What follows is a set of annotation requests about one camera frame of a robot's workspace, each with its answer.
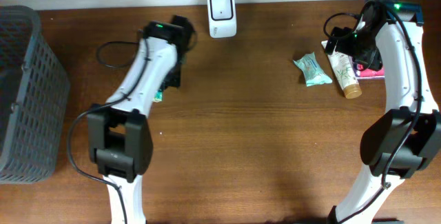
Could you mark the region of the white tube gold cap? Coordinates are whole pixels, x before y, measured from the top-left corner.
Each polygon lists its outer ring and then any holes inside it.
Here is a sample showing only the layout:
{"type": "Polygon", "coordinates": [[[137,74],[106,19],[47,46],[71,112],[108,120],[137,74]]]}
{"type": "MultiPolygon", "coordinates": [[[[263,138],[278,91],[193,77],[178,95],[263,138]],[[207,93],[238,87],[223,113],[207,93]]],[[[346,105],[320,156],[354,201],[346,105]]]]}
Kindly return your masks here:
{"type": "Polygon", "coordinates": [[[351,57],[336,50],[328,54],[327,57],[344,96],[347,99],[359,97],[362,90],[353,70],[351,57]]]}

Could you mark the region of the red purple tissue pack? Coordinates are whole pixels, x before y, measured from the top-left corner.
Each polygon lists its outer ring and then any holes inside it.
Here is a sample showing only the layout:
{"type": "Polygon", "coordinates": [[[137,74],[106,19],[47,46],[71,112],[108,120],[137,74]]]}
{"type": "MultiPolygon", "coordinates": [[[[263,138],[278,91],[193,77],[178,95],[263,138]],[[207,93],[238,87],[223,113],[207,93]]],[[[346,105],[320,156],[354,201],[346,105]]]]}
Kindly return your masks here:
{"type": "Polygon", "coordinates": [[[351,60],[352,60],[352,64],[353,64],[353,71],[355,73],[357,80],[384,79],[384,69],[383,68],[379,71],[375,71],[375,70],[371,70],[371,69],[364,69],[363,65],[356,63],[354,59],[351,59],[351,60]]]}

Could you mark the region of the teal wipes packet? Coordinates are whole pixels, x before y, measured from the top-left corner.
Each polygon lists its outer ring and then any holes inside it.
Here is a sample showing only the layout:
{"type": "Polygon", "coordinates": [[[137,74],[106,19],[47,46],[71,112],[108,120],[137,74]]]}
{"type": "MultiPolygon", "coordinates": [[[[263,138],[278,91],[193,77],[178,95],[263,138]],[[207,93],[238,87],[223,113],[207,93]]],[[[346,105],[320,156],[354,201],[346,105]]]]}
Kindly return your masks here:
{"type": "Polygon", "coordinates": [[[318,64],[314,52],[305,54],[301,59],[293,60],[293,62],[302,71],[307,87],[333,82],[318,64]]]}

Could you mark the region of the teal tissue pack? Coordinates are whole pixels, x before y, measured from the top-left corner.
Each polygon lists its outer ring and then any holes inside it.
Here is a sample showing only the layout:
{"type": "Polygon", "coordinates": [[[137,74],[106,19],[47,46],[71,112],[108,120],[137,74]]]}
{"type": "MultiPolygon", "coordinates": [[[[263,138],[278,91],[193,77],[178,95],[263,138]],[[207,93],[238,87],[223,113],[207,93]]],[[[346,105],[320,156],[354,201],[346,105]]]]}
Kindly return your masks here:
{"type": "Polygon", "coordinates": [[[163,91],[162,90],[158,90],[156,92],[156,94],[154,95],[153,102],[160,103],[162,101],[163,101],[163,91]]]}

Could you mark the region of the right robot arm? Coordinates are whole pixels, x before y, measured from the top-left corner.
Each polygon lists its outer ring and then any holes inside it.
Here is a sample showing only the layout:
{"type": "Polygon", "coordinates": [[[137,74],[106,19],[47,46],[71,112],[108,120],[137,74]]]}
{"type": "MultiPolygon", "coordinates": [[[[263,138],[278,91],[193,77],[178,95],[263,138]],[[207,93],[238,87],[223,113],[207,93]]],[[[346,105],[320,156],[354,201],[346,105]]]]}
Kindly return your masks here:
{"type": "Polygon", "coordinates": [[[424,19],[417,3],[365,0],[352,28],[334,28],[323,43],[337,77],[342,63],[382,70],[386,108],[362,135],[361,171],[328,223],[372,223],[387,197],[440,150],[440,109],[422,54],[424,19]]]}

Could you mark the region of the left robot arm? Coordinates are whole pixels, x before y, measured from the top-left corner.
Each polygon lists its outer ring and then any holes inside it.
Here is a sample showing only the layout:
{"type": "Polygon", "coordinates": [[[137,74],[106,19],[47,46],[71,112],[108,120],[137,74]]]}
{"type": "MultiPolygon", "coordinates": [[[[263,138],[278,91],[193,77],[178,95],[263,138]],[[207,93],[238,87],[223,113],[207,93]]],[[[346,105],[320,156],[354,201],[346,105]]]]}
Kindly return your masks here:
{"type": "Polygon", "coordinates": [[[147,122],[155,97],[179,88],[181,66],[196,35],[188,18],[151,21],[143,29],[124,80],[105,104],[87,115],[89,156],[107,185],[112,223],[146,223],[142,179],[154,151],[147,122]]]}

